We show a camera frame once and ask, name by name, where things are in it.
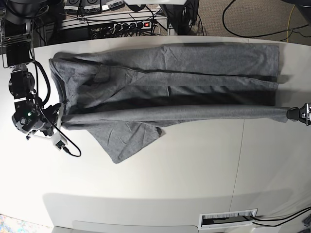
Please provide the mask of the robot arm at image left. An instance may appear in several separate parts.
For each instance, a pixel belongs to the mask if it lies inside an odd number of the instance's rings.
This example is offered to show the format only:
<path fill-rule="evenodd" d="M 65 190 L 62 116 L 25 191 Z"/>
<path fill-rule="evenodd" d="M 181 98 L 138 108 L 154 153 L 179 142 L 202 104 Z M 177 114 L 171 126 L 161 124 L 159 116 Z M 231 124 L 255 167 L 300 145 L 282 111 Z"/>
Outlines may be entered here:
<path fill-rule="evenodd" d="M 0 2 L 0 51 L 4 68 L 11 69 L 9 91 L 14 98 L 12 122 L 27 139 L 43 133 L 61 150 L 67 140 L 60 132 L 64 105 L 45 108 L 51 85 L 43 66 L 36 61 L 33 46 L 35 20 L 49 11 L 44 0 Z"/>

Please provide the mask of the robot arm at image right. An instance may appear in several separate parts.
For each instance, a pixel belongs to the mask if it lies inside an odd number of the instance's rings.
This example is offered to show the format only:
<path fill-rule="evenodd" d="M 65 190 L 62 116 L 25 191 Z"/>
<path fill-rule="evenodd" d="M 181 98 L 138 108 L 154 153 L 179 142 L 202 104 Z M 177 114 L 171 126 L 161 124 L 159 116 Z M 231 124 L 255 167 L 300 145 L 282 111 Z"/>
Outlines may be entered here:
<path fill-rule="evenodd" d="M 311 104 L 306 103 L 301 108 L 294 107 L 287 111 L 287 119 L 299 121 L 306 126 L 311 125 Z"/>

